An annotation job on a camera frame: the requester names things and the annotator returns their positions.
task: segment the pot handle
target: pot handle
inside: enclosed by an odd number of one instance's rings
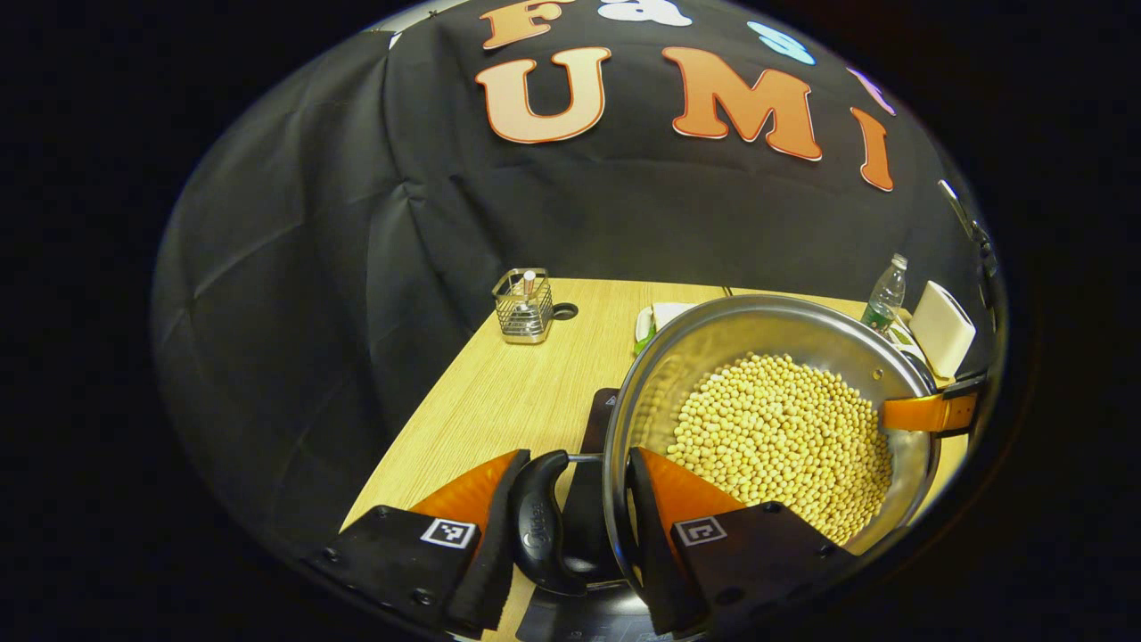
[[[555,450],[519,471],[508,494],[511,547],[516,566],[536,585],[563,595],[585,595],[586,580],[563,560],[563,513],[555,501],[555,482],[570,462],[601,462],[601,457]]]
[[[928,368],[928,365],[924,364],[922,359],[915,357],[909,352],[903,352],[901,355],[904,356],[904,359],[911,361],[912,366],[914,366],[915,369],[919,371],[920,379],[923,380],[923,383],[926,385],[928,390],[931,391],[932,395],[939,392],[939,385],[936,384],[934,375],[931,374],[931,369]]]

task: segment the orange letter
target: orange letter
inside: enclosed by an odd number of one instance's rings
[[[536,18],[553,21],[561,16],[563,9],[552,2],[574,2],[574,0],[523,0],[479,16],[479,19],[492,23],[492,36],[484,42],[484,49],[495,49],[550,31],[551,25],[535,24],[531,21]]]
[[[888,173],[888,146],[884,140],[888,138],[888,130],[880,124],[880,121],[867,115],[866,112],[850,107],[852,115],[859,121],[859,129],[864,132],[864,164],[859,168],[860,176],[872,185],[890,192],[896,185]]]
[[[750,88],[720,57],[701,49],[667,47],[662,55],[681,68],[686,113],[673,119],[673,129],[686,136],[725,138],[729,128],[717,117],[721,103],[737,133],[752,143],[772,114],[772,130],[764,136],[769,146],[806,160],[824,156],[812,137],[812,115],[803,80],[776,70],[764,70]]]
[[[602,60],[610,57],[606,47],[567,49],[551,56],[551,62],[567,67],[570,106],[558,115],[537,115],[527,100],[527,74],[535,60],[511,60],[479,72],[476,82],[487,95],[487,121],[492,130],[516,143],[550,143],[573,138],[602,117],[606,94],[602,91]]]

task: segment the black handle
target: black handle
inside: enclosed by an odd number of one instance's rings
[[[974,416],[971,417],[970,424],[963,426],[962,429],[956,429],[952,431],[939,431],[937,433],[933,433],[936,439],[947,439],[952,437],[974,433],[974,426],[979,423],[979,416],[982,414],[979,411],[981,405],[979,405],[978,400],[981,400],[982,393],[986,389],[986,384],[987,384],[987,373],[982,372],[981,374],[978,375],[970,375],[960,379],[954,384],[950,384],[949,387],[944,389],[942,391],[944,400],[955,399],[957,397],[966,397],[969,395],[976,395],[978,396],[978,398],[976,400]]]
[[[928,368],[926,363],[911,352],[900,351],[900,353],[904,356],[904,359],[911,361],[912,366],[920,372],[920,379],[923,380],[928,390],[931,391],[932,395],[939,392],[939,387],[934,383],[934,375],[931,374],[931,369]]]
[[[563,561],[563,514],[555,501],[555,482],[567,470],[566,450],[548,453],[527,463],[508,495],[515,563],[536,585],[563,595],[585,595],[586,580]]]

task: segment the pile of soybeans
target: pile of soybeans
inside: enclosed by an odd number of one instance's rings
[[[841,375],[750,352],[694,387],[666,457],[748,506],[779,502],[843,544],[891,485],[877,425]]]

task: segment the white box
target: white box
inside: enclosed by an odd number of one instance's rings
[[[940,377],[954,377],[974,341],[974,324],[955,296],[928,281],[908,326],[931,371]]]

